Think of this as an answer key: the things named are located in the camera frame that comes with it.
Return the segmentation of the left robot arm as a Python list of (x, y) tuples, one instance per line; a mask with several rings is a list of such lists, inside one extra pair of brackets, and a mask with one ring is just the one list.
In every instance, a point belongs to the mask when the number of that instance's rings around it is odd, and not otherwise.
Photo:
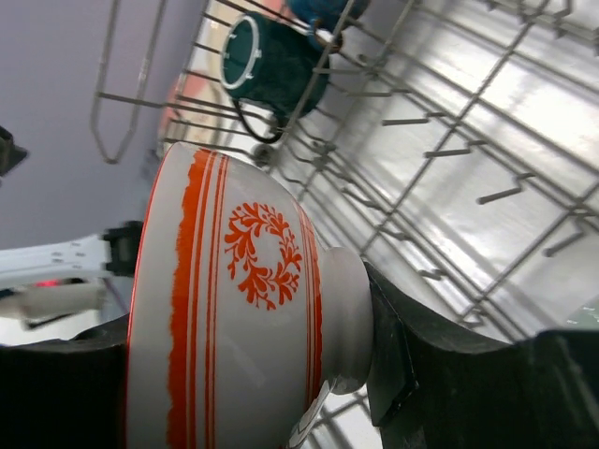
[(135, 274), (143, 222), (70, 241), (1, 252), (1, 316), (36, 329), (99, 311), (113, 277)]

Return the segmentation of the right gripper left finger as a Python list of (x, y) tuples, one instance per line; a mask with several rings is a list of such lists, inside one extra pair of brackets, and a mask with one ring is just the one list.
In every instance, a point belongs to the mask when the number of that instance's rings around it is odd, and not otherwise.
[(2, 347), (2, 447), (124, 447), (127, 329), (122, 316), (70, 340)]

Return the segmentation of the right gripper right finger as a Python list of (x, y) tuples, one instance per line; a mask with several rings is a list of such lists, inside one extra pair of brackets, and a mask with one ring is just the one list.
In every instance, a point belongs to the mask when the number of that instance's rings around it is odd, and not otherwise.
[(429, 309), (367, 266), (370, 415), (386, 448), (594, 448), (598, 335), (505, 343)]

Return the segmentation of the dark blue mug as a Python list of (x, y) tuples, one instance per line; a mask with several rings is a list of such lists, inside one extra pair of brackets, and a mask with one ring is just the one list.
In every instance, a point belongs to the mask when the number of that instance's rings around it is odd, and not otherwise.
[(287, 0), (294, 16), (305, 23), (319, 22), (325, 29), (333, 30), (349, 4), (348, 0)]

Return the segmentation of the pink and cream plate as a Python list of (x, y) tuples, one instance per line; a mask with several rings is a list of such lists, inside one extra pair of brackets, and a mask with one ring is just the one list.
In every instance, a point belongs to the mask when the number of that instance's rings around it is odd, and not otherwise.
[(197, 144), (217, 144), (221, 137), (220, 115), (223, 95), (217, 83), (203, 78), (203, 73), (188, 75), (183, 87), (175, 82), (163, 109), (158, 127), (160, 140), (186, 140)]

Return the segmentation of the orange patterned bowl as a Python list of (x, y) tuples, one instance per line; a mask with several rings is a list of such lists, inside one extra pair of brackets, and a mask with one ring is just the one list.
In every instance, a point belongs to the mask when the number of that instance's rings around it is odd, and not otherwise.
[(258, 168), (176, 143), (153, 184), (127, 336), (127, 448), (298, 448), (366, 382), (361, 258)]

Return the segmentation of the dark green mug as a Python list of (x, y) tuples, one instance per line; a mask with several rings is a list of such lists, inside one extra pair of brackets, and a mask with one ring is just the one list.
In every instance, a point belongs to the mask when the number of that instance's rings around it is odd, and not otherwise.
[[(254, 139), (273, 144), (293, 116), (301, 118), (316, 108), (329, 84), (328, 73), (314, 73), (321, 56), (307, 36), (257, 11), (233, 22), (221, 51), (221, 85)], [(262, 137), (250, 126), (242, 102), (272, 113), (272, 136)]]

